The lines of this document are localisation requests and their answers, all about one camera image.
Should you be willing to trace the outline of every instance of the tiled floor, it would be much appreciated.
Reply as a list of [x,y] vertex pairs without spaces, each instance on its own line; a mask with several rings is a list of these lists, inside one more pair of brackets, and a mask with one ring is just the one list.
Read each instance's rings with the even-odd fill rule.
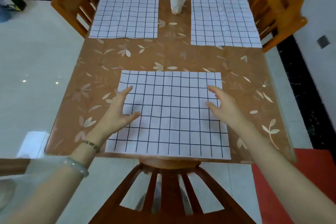
[[[50,2],[27,4],[26,11],[0,24],[0,32],[6,32],[0,37],[0,158],[14,158],[27,132],[50,132],[83,43],[83,38],[53,10]],[[293,146],[311,148],[276,48],[266,57]],[[46,156],[33,160],[27,174],[16,178],[15,197],[0,212],[0,220],[28,197],[61,159]],[[87,223],[136,164],[137,160],[132,159],[95,158],[89,177],[83,180],[57,223]],[[201,166],[256,223],[262,223],[250,165]],[[204,212],[221,209],[205,184],[196,176],[190,178]],[[148,183],[149,176],[140,175],[122,205],[134,208]]]

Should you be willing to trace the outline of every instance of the white grid placemat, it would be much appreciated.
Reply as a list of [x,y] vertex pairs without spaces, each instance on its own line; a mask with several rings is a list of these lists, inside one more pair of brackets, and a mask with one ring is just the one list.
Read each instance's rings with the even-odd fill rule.
[[231,159],[227,126],[205,105],[218,106],[207,85],[222,88],[221,73],[123,70],[118,92],[131,85],[123,113],[141,117],[109,137],[105,152]]
[[247,0],[191,0],[191,44],[261,48]]
[[89,38],[157,38],[159,0],[100,0]]

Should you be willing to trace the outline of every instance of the wooden table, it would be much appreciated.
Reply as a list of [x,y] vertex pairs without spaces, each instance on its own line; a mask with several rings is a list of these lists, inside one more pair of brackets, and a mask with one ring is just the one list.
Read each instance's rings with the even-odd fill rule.
[[[190,34],[190,0],[185,2],[179,15],[171,13],[170,0],[159,0],[157,38],[86,38],[50,134],[46,154],[69,155],[80,144],[94,127],[94,124],[85,127],[85,121],[89,118],[91,122],[99,121],[109,106],[103,96],[111,93],[108,97],[111,99],[116,94],[122,69],[154,71],[157,62],[164,66],[164,71],[176,66],[176,71],[204,72],[205,68],[221,72],[223,89],[235,98],[246,117],[289,161],[295,161],[262,49],[190,45]],[[232,160],[219,162],[253,162],[230,128],[229,143]],[[101,152],[100,156],[138,158],[138,155],[104,153],[103,149]]]

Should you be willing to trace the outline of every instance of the red mat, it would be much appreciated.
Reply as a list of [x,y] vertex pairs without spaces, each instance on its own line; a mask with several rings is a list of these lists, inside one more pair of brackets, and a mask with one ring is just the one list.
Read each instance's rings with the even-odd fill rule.
[[[295,149],[296,168],[336,203],[336,166],[327,150]],[[253,177],[263,224],[292,224],[283,206],[256,165]]]

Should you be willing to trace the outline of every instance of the hand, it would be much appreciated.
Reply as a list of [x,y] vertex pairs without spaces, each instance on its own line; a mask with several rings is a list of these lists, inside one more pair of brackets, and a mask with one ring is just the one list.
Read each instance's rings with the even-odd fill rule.
[[216,98],[220,100],[220,107],[207,102],[211,112],[223,123],[236,130],[246,121],[245,116],[236,105],[235,100],[218,87],[208,85],[208,90],[215,93]]
[[127,94],[132,89],[133,86],[130,86],[118,93],[112,99],[110,107],[94,128],[95,132],[100,134],[104,139],[118,132],[140,116],[140,112],[134,112],[131,115],[123,115],[124,101]]

